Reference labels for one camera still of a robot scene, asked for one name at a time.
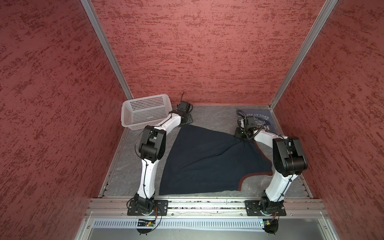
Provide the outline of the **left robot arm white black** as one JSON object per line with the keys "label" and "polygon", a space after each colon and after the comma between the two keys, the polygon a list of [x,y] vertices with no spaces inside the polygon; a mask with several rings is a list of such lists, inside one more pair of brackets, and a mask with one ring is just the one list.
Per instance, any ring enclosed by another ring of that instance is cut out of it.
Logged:
{"label": "left robot arm white black", "polygon": [[169,116],[154,126],[146,126],[138,147],[138,157],[142,161],[140,186],[133,198],[133,209],[143,215],[151,215],[156,210],[155,178],[158,164],[166,150],[166,139],[174,128],[193,122],[191,113],[181,110],[171,111]]}

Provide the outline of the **dark navy tank top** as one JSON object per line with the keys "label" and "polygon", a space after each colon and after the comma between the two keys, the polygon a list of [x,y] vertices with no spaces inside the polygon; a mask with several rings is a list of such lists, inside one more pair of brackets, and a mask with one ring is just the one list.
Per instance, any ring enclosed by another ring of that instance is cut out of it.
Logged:
{"label": "dark navy tank top", "polygon": [[187,125],[167,157],[159,194],[240,191],[252,176],[273,175],[271,161],[251,141]]}

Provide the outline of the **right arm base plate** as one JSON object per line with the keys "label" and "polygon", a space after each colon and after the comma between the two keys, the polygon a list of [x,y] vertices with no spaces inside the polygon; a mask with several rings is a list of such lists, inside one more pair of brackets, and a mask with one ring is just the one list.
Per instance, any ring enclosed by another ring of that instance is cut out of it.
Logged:
{"label": "right arm base plate", "polygon": [[247,216],[285,217],[287,215],[284,201],[271,202],[268,198],[245,201]]}

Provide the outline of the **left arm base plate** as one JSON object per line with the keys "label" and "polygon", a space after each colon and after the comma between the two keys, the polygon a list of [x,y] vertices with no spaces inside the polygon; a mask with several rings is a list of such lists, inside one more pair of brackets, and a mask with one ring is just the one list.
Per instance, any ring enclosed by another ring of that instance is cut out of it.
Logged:
{"label": "left arm base plate", "polygon": [[128,216],[166,216],[168,212],[167,200],[145,201],[143,204],[136,203],[134,200],[127,202]]}

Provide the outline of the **grey blue tank top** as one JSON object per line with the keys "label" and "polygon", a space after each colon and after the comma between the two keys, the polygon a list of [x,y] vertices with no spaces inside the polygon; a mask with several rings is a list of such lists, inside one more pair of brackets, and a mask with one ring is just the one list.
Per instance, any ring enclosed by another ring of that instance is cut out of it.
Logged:
{"label": "grey blue tank top", "polygon": [[263,125],[268,132],[277,133],[277,125],[272,117],[270,110],[266,109],[241,109],[246,116],[253,116],[258,125]]}

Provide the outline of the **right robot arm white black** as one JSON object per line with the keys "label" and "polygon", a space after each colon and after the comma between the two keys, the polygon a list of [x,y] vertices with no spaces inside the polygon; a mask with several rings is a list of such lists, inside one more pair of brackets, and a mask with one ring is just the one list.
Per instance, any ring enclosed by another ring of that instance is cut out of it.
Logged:
{"label": "right robot arm white black", "polygon": [[286,193],[292,182],[308,168],[300,139],[259,129],[254,131],[252,140],[272,148],[275,171],[261,198],[245,201],[247,215],[286,216]]}

